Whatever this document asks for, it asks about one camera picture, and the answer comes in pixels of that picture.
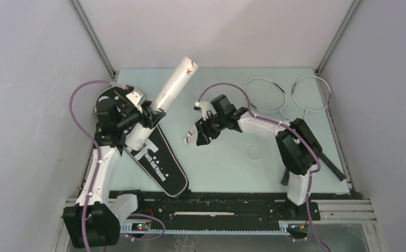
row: light blue table surface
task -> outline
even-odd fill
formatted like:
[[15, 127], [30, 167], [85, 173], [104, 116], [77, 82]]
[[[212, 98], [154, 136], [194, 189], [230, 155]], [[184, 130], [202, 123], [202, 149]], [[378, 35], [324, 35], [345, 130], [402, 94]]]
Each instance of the light blue table surface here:
[[[138, 87], [148, 94], [147, 99], [153, 100], [172, 72], [173, 69], [122, 69], [118, 75], [118, 83]], [[294, 103], [291, 88], [299, 77], [313, 74], [310, 68], [198, 69], [167, 111], [167, 116], [160, 122], [189, 178], [189, 189], [194, 192], [286, 192], [287, 187], [280, 185], [285, 167], [275, 139], [264, 139], [227, 129], [206, 146], [186, 144], [183, 139], [195, 121], [201, 117], [200, 113], [193, 110], [193, 106], [206, 87], [219, 82], [243, 87], [251, 78], [268, 78], [286, 91], [288, 101], [283, 112], [293, 120], [302, 118], [304, 110]], [[252, 103], [262, 109], [272, 110], [284, 102], [282, 93], [269, 82], [253, 81], [246, 91]], [[220, 94], [225, 94], [237, 108], [247, 105], [242, 93], [232, 87], [215, 87], [206, 93], [203, 100], [210, 102]], [[323, 107], [314, 78], [301, 81], [295, 94], [296, 99], [303, 105]], [[263, 115], [285, 120], [280, 113]], [[322, 145], [324, 153], [343, 170], [326, 112], [308, 112], [306, 122]], [[324, 168], [314, 175], [312, 192], [348, 193], [346, 181], [340, 182], [323, 162], [322, 165]], [[118, 164], [110, 189], [160, 191], [155, 182], [126, 153]]]

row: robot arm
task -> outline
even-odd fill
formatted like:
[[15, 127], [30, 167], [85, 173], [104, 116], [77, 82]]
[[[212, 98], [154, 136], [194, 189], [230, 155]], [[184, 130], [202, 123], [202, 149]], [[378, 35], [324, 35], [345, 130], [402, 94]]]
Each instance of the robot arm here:
[[[216, 139], [221, 130], [226, 128], [257, 134], [264, 138], [275, 138], [283, 164], [289, 170], [288, 202], [294, 208], [302, 206], [307, 200], [309, 171], [317, 168], [314, 158], [305, 146], [296, 142], [295, 136], [282, 126], [257, 119], [250, 115], [246, 108], [236, 109], [223, 94], [211, 101], [216, 114], [208, 110], [205, 103], [208, 104], [207, 102], [195, 104], [195, 110], [202, 112], [203, 117], [195, 123], [184, 141], [196, 145], [206, 145]], [[302, 136], [317, 156], [321, 155], [322, 148], [304, 120], [296, 119], [283, 123]]]
[[[98, 150], [94, 149], [84, 189], [75, 205], [65, 207], [63, 213], [65, 225], [75, 248], [85, 247], [81, 226], [84, 209], [90, 247], [111, 246], [118, 242], [120, 223], [138, 208], [137, 196], [133, 194], [120, 195], [111, 205], [108, 202], [110, 183], [123, 148], [126, 145], [136, 150], [144, 147], [144, 142], [197, 68], [194, 62], [184, 57], [153, 102], [146, 101], [146, 95], [141, 90], [117, 83], [110, 89], [119, 99], [96, 101], [95, 111], [99, 130], [94, 138], [99, 145], [101, 159], [98, 160]], [[124, 132], [131, 127], [134, 128], [126, 139]]]

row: purple cable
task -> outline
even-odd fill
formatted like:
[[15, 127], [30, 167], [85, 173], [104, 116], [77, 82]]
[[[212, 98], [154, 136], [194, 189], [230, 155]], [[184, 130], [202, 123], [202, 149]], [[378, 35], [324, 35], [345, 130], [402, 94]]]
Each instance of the purple cable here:
[[149, 218], [149, 219], [151, 219], [151, 220], [153, 220], [153, 221], [156, 221], [156, 222], [158, 222], [159, 224], [161, 224], [161, 226], [162, 226], [162, 232], [161, 232], [159, 235], [157, 235], [157, 236], [155, 236], [155, 237], [152, 237], [152, 238], [137, 238], [137, 237], [133, 237], [133, 236], [130, 236], [130, 235], [128, 235], [128, 234], [125, 234], [125, 235], [127, 235], [129, 238], [134, 239], [134, 240], [149, 241], [149, 240], [156, 240], [156, 239], [158, 239], [158, 238], [160, 238], [161, 236], [164, 235], [164, 233], [165, 233], [165, 224], [164, 224], [164, 222], [162, 222], [160, 219], [155, 218], [155, 217], [150, 216], [150, 215], [146, 215], [146, 214], [136, 214], [136, 213], [135, 213], [135, 214], [130, 214], [129, 217], [130, 217], [130, 216], [139, 216], [139, 217]]
[[316, 237], [315, 240], [317, 241], [317, 243], [319, 244], [319, 246], [320, 246], [323, 250], [325, 250], [325, 251], [331, 251], [331, 250], [329, 249], [329, 247], [319, 239], [319, 237], [318, 237], [318, 235], [317, 235], [317, 233], [316, 233], [316, 229], [314, 228], [313, 218], [311, 217], [311, 211], [310, 211], [310, 209], [309, 209], [309, 203], [308, 203], [309, 192], [311, 192], [311, 185], [312, 185], [312, 183], [313, 183], [313, 174], [315, 174], [315, 173], [317, 173], [317, 172], [320, 172], [320, 168], [321, 168], [319, 158], [317, 158], [316, 154], [315, 154], [314, 151], [311, 149], [311, 147], [309, 146], [309, 144], [305, 141], [305, 139], [303, 139], [293, 128], [291, 128], [290, 126], [288, 126], [288, 125], [286, 125], [286, 124], [283, 124], [283, 123], [281, 123], [281, 122], [279, 122], [279, 121], [275, 121], [275, 120], [273, 120], [273, 119], [266, 118], [266, 117], [261, 117], [261, 116], [259, 116], [259, 115], [256, 115], [256, 114], [252, 113], [252, 110], [251, 110], [251, 103], [250, 103], [249, 97], [247, 96], [246, 92], [245, 92], [243, 89], [241, 89], [239, 86], [237, 86], [237, 85], [234, 85], [234, 84], [231, 84], [231, 83], [224, 83], [224, 82], [210, 85], [208, 88], [204, 89], [204, 91], [201, 93], [200, 97], [198, 98], [198, 102], [201, 101], [201, 99], [203, 98], [203, 95], [204, 95], [209, 89], [211, 89], [211, 88], [213, 88], [213, 87], [217, 87], [217, 86], [231, 86], [231, 87], [234, 87], [234, 88], [240, 90], [240, 91], [243, 93], [243, 95], [245, 96], [245, 98], [246, 98], [246, 101], [247, 101], [247, 111], [249, 112], [249, 114], [250, 114], [252, 117], [255, 117], [255, 118], [257, 118], [257, 119], [261, 119], [261, 120], [264, 120], [264, 121], [267, 121], [267, 122], [270, 122], [270, 123], [273, 123], [273, 124], [275, 124], [275, 125], [282, 126], [283, 128], [287, 129], [288, 131], [290, 131], [293, 135], [295, 135], [295, 136], [300, 140], [300, 142], [305, 146], [305, 148], [308, 150], [308, 152], [313, 156], [314, 160], [315, 160], [316, 163], [317, 163], [317, 169], [315, 169], [314, 171], [310, 171], [310, 172], [309, 172], [308, 189], [307, 189], [307, 191], [306, 191], [306, 200], [305, 200], [305, 202], [306, 202], [306, 210], [307, 210], [307, 213], [308, 213], [309, 222], [311, 223], [311, 227], [312, 227], [312, 229], [313, 229], [314, 236]]
[[[77, 88], [73, 91], [73, 93], [71, 94], [71, 97], [70, 97], [70, 102], [69, 102], [69, 104], [68, 104], [68, 108], [69, 108], [69, 110], [70, 110], [71, 118], [72, 118], [73, 121], [75, 122], [76, 126], [77, 126], [89, 139], [91, 139], [91, 141], [93, 142], [94, 146], [95, 146], [96, 149], [98, 150], [98, 162], [96, 163], [96, 168], [95, 168], [95, 172], [93, 173], [93, 177], [91, 177], [90, 187], [88, 187], [88, 192], [87, 192], [87, 193], [90, 193], [90, 192], [92, 191], [93, 185], [95, 184], [95, 180], [96, 180], [96, 177], [97, 177], [97, 175], [98, 175], [98, 170], [99, 170], [99, 166], [100, 166], [99, 160], [101, 160], [101, 158], [102, 158], [102, 157], [101, 157], [101, 148], [99, 147], [98, 142], [96, 142], [95, 138], [94, 138], [91, 134], [89, 134], [89, 133], [80, 125], [80, 123], [77, 121], [77, 119], [76, 119], [76, 117], [75, 117], [75, 115], [74, 115], [74, 113], [73, 113], [72, 105], [73, 105], [73, 99], [74, 99], [76, 93], [77, 93], [80, 89], [82, 89], [82, 88], [85, 87], [85, 86], [88, 86], [88, 85], [91, 85], [91, 84], [95, 84], [95, 83], [102, 83], [102, 84], [111, 85], [112, 82], [111, 82], [111, 81], [108, 81], [108, 80], [94, 80], [94, 81], [85, 82], [84, 84], [80, 85], [79, 87], [77, 87]], [[81, 216], [82, 238], [84, 239], [84, 246], [85, 246], [85, 249], [87, 250], [87, 252], [91, 252], [90, 245], [88, 244], [87, 232], [86, 232], [86, 226], [85, 226], [86, 212], [87, 212], [87, 207], [88, 207], [88, 202], [89, 202], [89, 200], [90, 200], [90, 196], [87, 194], [87, 195], [85, 196], [85, 202], [84, 202], [84, 207], [83, 207], [83, 209], [82, 209], [82, 216]], [[155, 237], [149, 238], [149, 239], [140, 239], [140, 238], [133, 237], [133, 239], [137, 239], [137, 240], [154, 240], [154, 239], [158, 239], [158, 238], [160, 238], [162, 235], [164, 235], [164, 232], [165, 232], [165, 225], [164, 225], [164, 223], [163, 223], [160, 219], [157, 219], [157, 218], [155, 218], [155, 217], [153, 217], [153, 216], [149, 216], [149, 215], [145, 215], [145, 214], [131, 214], [130, 216], [142, 216], [142, 217], [150, 218], [150, 219], [152, 219], [152, 220], [155, 220], [155, 221], [159, 222], [159, 223], [161, 224], [161, 226], [163, 227], [162, 233], [161, 233], [160, 235], [158, 235], [158, 236], [155, 236]]]
[[[76, 119], [76, 117], [75, 117], [75, 115], [74, 115], [74, 113], [73, 113], [73, 107], [72, 107], [72, 105], [73, 105], [73, 98], [75, 97], [76, 93], [77, 93], [81, 88], [83, 88], [83, 87], [85, 87], [85, 86], [88, 86], [88, 85], [91, 85], [91, 84], [95, 84], [95, 83], [102, 83], [102, 84], [110, 85], [110, 84], [111, 84], [111, 81], [108, 81], [108, 80], [94, 80], [94, 81], [85, 82], [84, 84], [80, 85], [79, 87], [77, 87], [77, 88], [73, 91], [73, 93], [71, 94], [71, 97], [70, 97], [70, 102], [69, 102], [69, 104], [68, 104], [68, 108], [70, 109], [71, 118], [73, 118], [73, 121], [75, 122], [76, 126], [77, 126], [89, 139], [91, 139], [91, 141], [92, 141], [93, 144], [95, 145], [96, 149], [98, 150], [98, 162], [96, 163], [96, 168], [95, 168], [95, 172], [93, 173], [93, 177], [91, 177], [90, 187], [88, 187], [88, 192], [87, 192], [87, 193], [90, 193], [90, 192], [91, 192], [91, 190], [92, 190], [92, 188], [93, 188], [93, 185], [95, 184], [96, 176], [98, 175], [98, 170], [99, 170], [99, 166], [100, 166], [99, 160], [101, 160], [101, 148], [99, 147], [98, 142], [96, 142], [95, 138], [94, 138], [92, 135], [90, 135], [90, 134], [79, 124], [79, 122], [77, 121], [77, 119]], [[87, 232], [86, 232], [86, 230], [85, 230], [85, 227], [86, 227], [86, 226], [85, 226], [85, 219], [86, 219], [86, 213], [87, 213], [87, 207], [88, 207], [88, 201], [89, 201], [89, 199], [90, 199], [90, 196], [87, 194], [87, 195], [85, 196], [85, 202], [84, 202], [84, 207], [83, 207], [83, 209], [82, 209], [82, 216], [81, 216], [81, 221], [80, 221], [80, 223], [81, 223], [81, 229], [82, 229], [82, 230], [81, 230], [81, 231], [82, 231], [82, 238], [84, 239], [84, 246], [85, 246], [85, 249], [87, 250], [87, 252], [91, 252], [90, 245], [88, 244]]]

